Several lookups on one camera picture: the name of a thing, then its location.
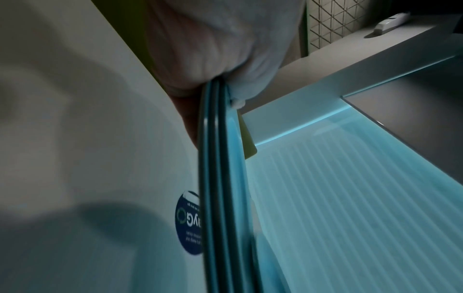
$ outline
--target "hand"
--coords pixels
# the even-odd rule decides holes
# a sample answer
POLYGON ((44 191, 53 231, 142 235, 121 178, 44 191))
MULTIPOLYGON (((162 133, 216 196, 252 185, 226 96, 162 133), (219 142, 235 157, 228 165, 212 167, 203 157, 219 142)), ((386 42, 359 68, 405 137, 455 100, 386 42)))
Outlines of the hand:
POLYGON ((249 99, 276 74, 304 0, 146 0, 157 80, 193 143, 202 85, 222 75, 233 99, 249 99))

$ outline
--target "white device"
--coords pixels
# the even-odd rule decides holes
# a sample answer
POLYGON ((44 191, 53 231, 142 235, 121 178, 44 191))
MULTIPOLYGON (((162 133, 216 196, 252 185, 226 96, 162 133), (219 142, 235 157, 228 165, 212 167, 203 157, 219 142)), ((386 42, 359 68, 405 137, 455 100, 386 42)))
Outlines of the white device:
POLYGON ((375 27, 374 33, 376 35, 383 35, 393 29, 396 29, 402 24, 406 23, 409 19, 410 19, 410 12, 398 13, 378 23, 375 27))

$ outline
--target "gray panel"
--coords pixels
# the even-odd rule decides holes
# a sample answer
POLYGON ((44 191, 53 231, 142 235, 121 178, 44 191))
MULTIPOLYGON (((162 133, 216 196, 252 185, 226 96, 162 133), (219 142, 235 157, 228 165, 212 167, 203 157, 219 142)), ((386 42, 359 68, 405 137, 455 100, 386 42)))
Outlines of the gray panel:
POLYGON ((463 58, 345 98, 463 183, 463 58))

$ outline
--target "blue round sticker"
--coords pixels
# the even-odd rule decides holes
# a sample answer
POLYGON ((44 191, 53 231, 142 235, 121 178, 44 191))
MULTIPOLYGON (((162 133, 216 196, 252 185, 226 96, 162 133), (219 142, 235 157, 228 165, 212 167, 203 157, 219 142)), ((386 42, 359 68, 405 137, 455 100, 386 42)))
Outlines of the blue round sticker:
POLYGON ((175 209, 175 229, 180 243, 187 252, 193 255, 203 252, 199 196, 193 191, 185 191, 178 199, 175 209))

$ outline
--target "ribbed panel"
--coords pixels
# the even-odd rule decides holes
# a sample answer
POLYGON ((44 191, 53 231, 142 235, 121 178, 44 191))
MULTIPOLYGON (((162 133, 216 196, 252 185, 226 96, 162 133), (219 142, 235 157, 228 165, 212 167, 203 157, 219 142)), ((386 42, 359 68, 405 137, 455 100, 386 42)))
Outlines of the ribbed panel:
POLYGON ((355 110, 247 167, 292 292, 463 292, 463 187, 355 110))

